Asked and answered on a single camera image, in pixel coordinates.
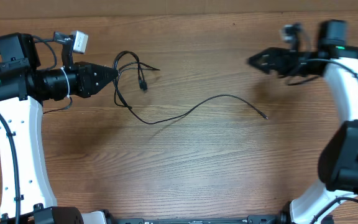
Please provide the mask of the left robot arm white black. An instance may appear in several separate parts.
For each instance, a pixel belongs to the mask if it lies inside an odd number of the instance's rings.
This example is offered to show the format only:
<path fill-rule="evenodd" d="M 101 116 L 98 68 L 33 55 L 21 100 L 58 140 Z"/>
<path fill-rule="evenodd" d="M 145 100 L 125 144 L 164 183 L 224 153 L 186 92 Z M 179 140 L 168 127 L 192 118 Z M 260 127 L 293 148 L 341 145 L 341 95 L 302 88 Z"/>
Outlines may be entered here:
<path fill-rule="evenodd" d="M 97 94 L 118 75 L 109 67 L 74 62 L 85 52 L 88 36 L 55 32 L 62 45 L 62 67 L 41 68 L 38 37 L 0 36 L 1 223 L 113 223 L 107 210 L 81 213 L 60 207 L 48 180 L 42 144 L 43 103 Z"/>

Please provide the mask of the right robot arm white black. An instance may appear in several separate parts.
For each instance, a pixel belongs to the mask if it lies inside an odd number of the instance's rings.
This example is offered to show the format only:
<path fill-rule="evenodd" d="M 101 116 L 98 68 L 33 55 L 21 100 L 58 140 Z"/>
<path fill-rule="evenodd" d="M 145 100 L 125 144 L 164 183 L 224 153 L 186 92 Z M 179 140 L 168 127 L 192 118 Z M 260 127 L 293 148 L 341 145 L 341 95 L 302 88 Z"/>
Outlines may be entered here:
<path fill-rule="evenodd" d="M 299 23 L 282 29 L 289 49 L 270 47 L 248 59 L 264 73 L 276 71 L 292 85 L 299 76 L 306 83 L 323 78 L 334 98 L 339 129 L 318 160 L 318 179 L 278 215 L 250 215 L 248 223 L 332 223 L 332 212 L 344 202 L 358 203 L 358 47 L 347 44 L 347 23 L 324 21 L 317 49 L 300 50 L 309 36 Z"/>

